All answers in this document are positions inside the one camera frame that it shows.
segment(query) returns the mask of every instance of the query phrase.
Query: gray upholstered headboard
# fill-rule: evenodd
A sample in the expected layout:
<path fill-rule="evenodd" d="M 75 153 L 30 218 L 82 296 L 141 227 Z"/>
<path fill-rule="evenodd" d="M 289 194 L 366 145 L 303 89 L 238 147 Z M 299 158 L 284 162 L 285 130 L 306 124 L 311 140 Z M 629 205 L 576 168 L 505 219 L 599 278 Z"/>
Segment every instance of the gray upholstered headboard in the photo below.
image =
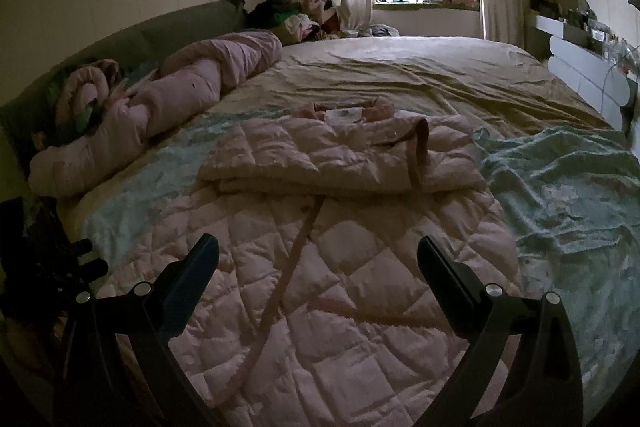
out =
<path fill-rule="evenodd" d="M 162 60 L 191 42 L 211 39 L 246 28 L 244 0 L 222 0 L 185 8 L 121 30 L 67 58 L 29 85 L 18 98 L 0 107 L 0 126 L 25 177 L 36 154 L 32 132 L 53 129 L 48 102 L 52 82 L 92 58 L 113 58 L 123 68 Z"/>

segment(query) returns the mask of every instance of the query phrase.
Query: mattress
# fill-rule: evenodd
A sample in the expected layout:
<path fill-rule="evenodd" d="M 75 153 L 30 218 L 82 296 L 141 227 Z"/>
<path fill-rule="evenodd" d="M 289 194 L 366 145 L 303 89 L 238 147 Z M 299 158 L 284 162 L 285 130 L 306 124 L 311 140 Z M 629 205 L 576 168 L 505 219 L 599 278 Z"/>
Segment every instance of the mattress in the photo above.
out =
<path fill-rule="evenodd" d="M 65 230 L 71 240 L 91 238 L 113 270 L 163 207 L 193 190 L 198 167 L 230 123 L 275 118 L 308 102 L 380 96 L 429 116 L 462 114 L 493 140 L 526 139 L 558 126 L 608 127 L 564 82 L 508 44 L 465 38 L 299 44 L 112 179 L 79 200 L 60 201 Z"/>

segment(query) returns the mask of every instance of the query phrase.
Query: green blanket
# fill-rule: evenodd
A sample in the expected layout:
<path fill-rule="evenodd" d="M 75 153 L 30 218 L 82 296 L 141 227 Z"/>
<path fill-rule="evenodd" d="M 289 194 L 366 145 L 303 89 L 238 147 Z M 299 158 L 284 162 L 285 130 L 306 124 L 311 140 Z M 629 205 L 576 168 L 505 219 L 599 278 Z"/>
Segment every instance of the green blanket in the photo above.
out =
<path fill-rule="evenodd" d="M 528 296 L 556 291 L 574 330 L 584 418 L 640 347 L 640 166 L 615 131 L 476 133 L 481 171 L 515 237 Z"/>

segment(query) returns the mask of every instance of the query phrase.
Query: bed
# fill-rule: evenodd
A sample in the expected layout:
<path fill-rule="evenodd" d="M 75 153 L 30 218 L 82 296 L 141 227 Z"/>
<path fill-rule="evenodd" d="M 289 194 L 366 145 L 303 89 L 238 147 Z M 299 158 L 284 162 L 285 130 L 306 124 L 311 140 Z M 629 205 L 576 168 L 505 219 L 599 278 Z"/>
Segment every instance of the bed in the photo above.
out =
<path fill-rule="evenodd" d="M 210 36 L 242 25 L 241 5 L 225 9 L 227 22 L 218 17 L 218 31 L 209 29 Z M 219 7 L 215 13 L 220 15 Z M 183 17 L 179 23 L 174 14 L 173 24 L 188 28 L 191 18 Z M 160 21 L 154 25 L 162 27 Z M 185 41 L 204 38 L 203 31 L 184 30 L 181 42 L 165 43 L 153 54 L 139 48 L 128 64 L 161 58 Z M 111 38 L 111 45 L 117 40 Z M 103 49 L 99 44 L 84 56 L 95 56 Z M 113 47 L 104 49 L 116 53 Z M 117 53 L 114 58 L 122 60 Z M 130 166 L 82 197 L 58 201 L 66 234 L 72 241 L 91 238 L 94 253 L 114 272 L 130 261 L 135 245 L 170 202 L 194 190 L 200 165 L 233 124 L 273 120 L 310 102 L 377 98 L 430 118 L 463 115 L 476 131 L 478 165 L 516 238 L 526 294 L 539 297 L 554 289 L 568 309 L 582 366 L 586 423 L 640 347 L 634 326 L 640 313 L 640 292 L 634 287 L 640 169 L 622 134 L 514 46 L 465 38 L 359 38 L 290 46 L 274 67 L 172 131 Z M 7 130 L 6 119 L 2 124 Z M 24 134 L 9 134 L 24 151 Z M 28 161 L 21 159 L 25 166 Z M 599 213 L 589 212 L 599 204 Z M 624 219 L 615 217 L 621 213 Z M 567 230 L 567 221 L 577 224 Z M 595 239 L 588 233 L 594 223 L 606 229 L 599 229 Z"/>

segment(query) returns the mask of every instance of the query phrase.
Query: metal screw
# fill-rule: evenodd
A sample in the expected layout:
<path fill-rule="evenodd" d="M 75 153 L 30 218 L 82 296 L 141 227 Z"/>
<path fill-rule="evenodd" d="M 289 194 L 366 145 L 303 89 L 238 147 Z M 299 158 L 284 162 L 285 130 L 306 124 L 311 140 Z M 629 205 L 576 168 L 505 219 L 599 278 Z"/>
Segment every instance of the metal screw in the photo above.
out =
<path fill-rule="evenodd" d="M 89 293 L 89 292 L 80 292 L 78 295 L 76 295 L 76 302 L 78 304 L 85 304 L 85 303 L 89 302 L 90 298 L 91 298 L 91 293 Z"/>
<path fill-rule="evenodd" d="M 556 292 L 549 292 L 546 294 L 546 300 L 548 300 L 551 304 L 559 304 L 560 296 Z"/>
<path fill-rule="evenodd" d="M 499 297 L 502 295 L 502 288 L 497 284 L 491 283 L 484 287 L 484 291 L 486 291 L 492 297 Z"/>
<path fill-rule="evenodd" d="M 141 282 L 136 284 L 136 287 L 133 288 L 133 293 L 135 293 L 138 297 L 144 297 L 148 295 L 151 291 L 151 285 L 148 282 Z"/>

